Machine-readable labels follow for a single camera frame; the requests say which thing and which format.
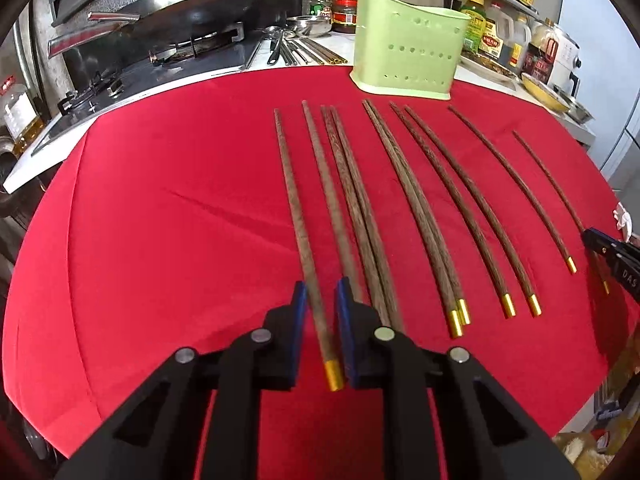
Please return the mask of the green label sauce bottle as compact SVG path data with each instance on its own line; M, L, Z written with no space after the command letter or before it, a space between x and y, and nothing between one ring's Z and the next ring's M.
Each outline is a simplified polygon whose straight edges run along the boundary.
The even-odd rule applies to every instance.
M462 4L460 12L469 18L463 40L463 49L477 53L480 50L480 40L482 40L486 28L484 0L466 0Z

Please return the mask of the black gas stove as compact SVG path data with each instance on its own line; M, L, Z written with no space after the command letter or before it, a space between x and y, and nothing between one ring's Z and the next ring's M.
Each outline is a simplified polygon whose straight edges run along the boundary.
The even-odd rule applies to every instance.
M89 118L122 105L130 98L204 73L234 73L247 68L258 46L258 32L246 32L242 23L220 32L173 44L127 67L96 70L83 86L58 101L58 116L32 146L37 154Z

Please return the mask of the yellow ceramic bowl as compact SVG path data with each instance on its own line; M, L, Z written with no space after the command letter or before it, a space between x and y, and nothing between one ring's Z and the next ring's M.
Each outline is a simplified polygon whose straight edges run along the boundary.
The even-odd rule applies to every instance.
M521 73L521 82L529 94L543 106L552 110L552 112L564 114L568 111L568 106L565 101L555 91L551 90L535 77Z

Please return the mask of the metal utensils pile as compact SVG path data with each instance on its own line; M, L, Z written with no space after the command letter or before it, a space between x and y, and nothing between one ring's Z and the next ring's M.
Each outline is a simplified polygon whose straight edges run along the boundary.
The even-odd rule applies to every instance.
M292 16L284 26L270 25L259 29L257 44L240 66L240 71L252 66L262 44L269 40L270 55L267 65L275 66L282 58L286 66L305 65L346 65L344 58L329 47L319 44L317 38L328 36L332 32L332 21L322 15Z

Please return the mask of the oil bottle left edge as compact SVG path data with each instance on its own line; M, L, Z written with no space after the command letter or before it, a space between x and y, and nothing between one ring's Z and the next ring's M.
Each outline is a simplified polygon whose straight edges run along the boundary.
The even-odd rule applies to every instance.
M16 156L21 156L44 129L27 87L13 75L1 84L1 117L13 140Z

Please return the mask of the clear oil bottle yellow cap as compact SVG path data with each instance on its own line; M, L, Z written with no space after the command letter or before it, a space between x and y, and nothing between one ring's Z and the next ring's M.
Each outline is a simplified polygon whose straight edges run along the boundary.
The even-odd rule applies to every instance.
M530 40L532 40L532 30L529 27L527 16L520 14L513 24L513 34L511 35L509 67L514 73L518 73L522 68Z

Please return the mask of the white electric cooker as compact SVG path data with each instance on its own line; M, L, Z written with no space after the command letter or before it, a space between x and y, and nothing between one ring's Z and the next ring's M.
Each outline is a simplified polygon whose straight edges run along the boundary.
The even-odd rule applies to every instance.
M546 25L553 30L559 43L548 85L550 87L558 86L572 98L576 98L580 85L577 70L582 66L582 60L579 58L579 46L558 24L547 18Z

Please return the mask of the large jug dark vinegar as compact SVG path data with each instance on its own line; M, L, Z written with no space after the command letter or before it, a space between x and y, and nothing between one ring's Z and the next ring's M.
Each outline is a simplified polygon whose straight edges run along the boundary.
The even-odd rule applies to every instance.
M502 10L498 2L493 2L486 10L485 31L483 37L480 38L478 50L488 58L507 66L513 49L513 33L512 18Z

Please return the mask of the white plate with food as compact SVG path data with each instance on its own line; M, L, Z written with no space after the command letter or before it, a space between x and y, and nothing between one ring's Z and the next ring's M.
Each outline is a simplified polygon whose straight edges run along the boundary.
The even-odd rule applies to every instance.
M512 70L507 70L490 58L483 58L482 56L469 58L468 56L462 55L460 64L474 74L494 81L505 82L518 79L518 75L513 73Z

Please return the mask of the red handled dark sauce jug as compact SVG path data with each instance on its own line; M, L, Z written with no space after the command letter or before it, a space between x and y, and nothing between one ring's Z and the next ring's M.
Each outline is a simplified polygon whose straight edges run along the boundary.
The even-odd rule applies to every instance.
M559 44L554 23L548 18L543 23L538 23L525 53L522 72L546 84L553 70Z

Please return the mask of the green perforated utensil holder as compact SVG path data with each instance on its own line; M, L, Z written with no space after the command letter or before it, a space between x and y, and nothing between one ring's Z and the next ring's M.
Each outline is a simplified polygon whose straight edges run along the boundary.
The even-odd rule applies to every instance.
M368 93L450 99L470 17L401 0L358 0L350 79Z

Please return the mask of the stainless steel bowl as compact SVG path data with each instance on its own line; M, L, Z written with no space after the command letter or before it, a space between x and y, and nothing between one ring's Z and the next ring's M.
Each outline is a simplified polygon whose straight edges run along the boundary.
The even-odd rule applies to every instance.
M566 114L570 116L578 125L585 125L590 120L593 120L593 116L590 111L587 110L582 104L580 104L574 96L570 96L566 91L564 91L560 86L555 84L553 86L553 90L558 94L561 100L568 107L568 111Z

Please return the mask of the green lid jar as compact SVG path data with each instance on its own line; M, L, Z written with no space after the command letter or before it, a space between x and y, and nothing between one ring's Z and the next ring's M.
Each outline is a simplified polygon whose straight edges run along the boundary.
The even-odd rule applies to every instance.
M332 20L333 0L309 0L309 14Z

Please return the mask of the white crumpled tissue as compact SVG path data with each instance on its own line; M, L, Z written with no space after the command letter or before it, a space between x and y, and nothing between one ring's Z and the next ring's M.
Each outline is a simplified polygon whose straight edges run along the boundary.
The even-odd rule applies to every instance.
M621 202L618 202L613 210L613 217L616 221L616 229L620 232L620 237L625 243L628 243L631 239L632 233L634 232L631 214Z

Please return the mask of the red tablecloth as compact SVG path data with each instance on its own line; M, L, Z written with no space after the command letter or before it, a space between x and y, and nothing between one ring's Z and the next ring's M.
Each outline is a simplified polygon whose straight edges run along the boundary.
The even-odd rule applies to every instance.
M372 104L408 159L460 276L468 348L537 424L559 432L600 385L639 323L620 285L604 291L572 217L616 234L617 200L586 152L542 107L457 81L448 101L371 96L345 67L223 76L112 110L80 138L40 202L17 257L3 324L4 388L64 456L73 455L176 350L227 347L291 299L302 276L273 111L278 110L323 302L342 274L303 113L334 106L382 237L407 335L451 344L430 260L394 168L366 112ZM468 203L506 280L505 318L462 215L390 108L409 105L480 188L533 283L541 316L496 234L449 162L407 115ZM494 155L448 110L469 118L540 200L578 272Z

